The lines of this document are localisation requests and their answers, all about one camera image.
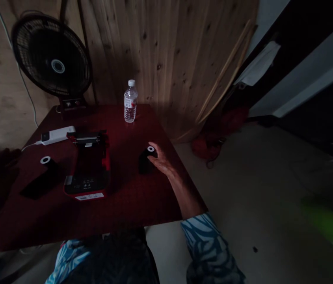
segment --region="plastic water bottle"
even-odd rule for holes
[[[138,92],[135,88],[135,80],[128,80],[128,89],[124,93],[124,120],[132,123],[136,116]]]

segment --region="red table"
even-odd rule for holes
[[[155,169],[138,174],[138,157],[148,141],[158,143],[174,166],[186,169],[159,124],[150,105],[138,105],[134,123],[126,123],[123,106],[93,107],[93,113],[78,119],[62,120],[55,107],[50,110],[28,144],[53,129],[73,125],[78,132],[107,129],[110,139],[111,194],[100,200],[79,202],[63,192],[75,146],[65,140],[48,146],[28,147],[18,161],[20,174],[0,211],[0,251],[18,249],[127,228],[180,220],[181,213],[168,179]],[[19,192],[42,171],[40,159],[51,156],[62,174],[58,184],[38,200]]]

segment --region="fan base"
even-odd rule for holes
[[[64,120],[78,118],[89,113],[89,107],[83,96],[74,99],[59,98],[59,101],[61,116]]]

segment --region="electric fan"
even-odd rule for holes
[[[19,67],[35,85],[59,98],[63,118],[86,109],[91,61],[68,26],[44,14],[25,15],[13,26],[11,41]]]

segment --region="red bag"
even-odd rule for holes
[[[208,122],[208,127],[205,127],[205,129],[211,128],[213,131],[201,133],[192,141],[191,147],[194,155],[205,159],[207,168],[212,168],[213,161],[219,156],[221,146],[226,141],[224,135],[238,131],[247,119],[248,114],[249,109],[237,108],[225,113],[219,123]]]

